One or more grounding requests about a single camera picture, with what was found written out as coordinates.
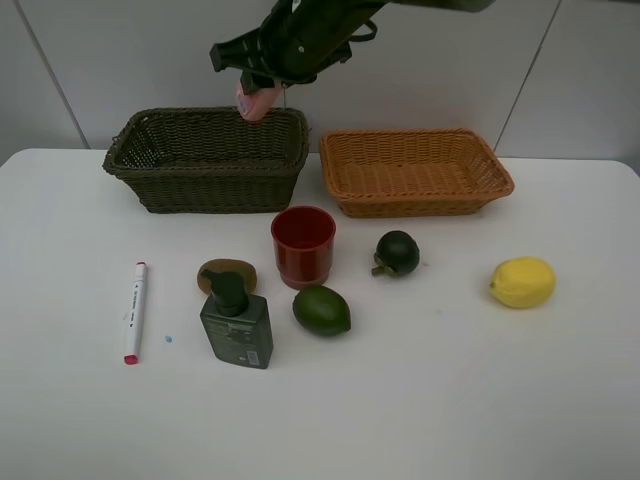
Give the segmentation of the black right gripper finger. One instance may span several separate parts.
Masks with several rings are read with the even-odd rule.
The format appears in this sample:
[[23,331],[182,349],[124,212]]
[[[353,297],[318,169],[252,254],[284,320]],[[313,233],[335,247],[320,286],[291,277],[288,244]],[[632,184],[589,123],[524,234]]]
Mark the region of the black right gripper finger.
[[263,89],[273,88],[273,79],[256,73],[243,71],[240,83],[244,94],[256,94]]

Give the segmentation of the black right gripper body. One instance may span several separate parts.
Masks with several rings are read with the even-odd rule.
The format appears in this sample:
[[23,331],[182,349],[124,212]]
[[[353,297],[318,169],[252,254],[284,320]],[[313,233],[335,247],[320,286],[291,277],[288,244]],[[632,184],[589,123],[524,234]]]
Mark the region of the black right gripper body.
[[344,46],[385,5],[383,1],[279,1],[258,29],[256,73],[304,84],[331,65]]

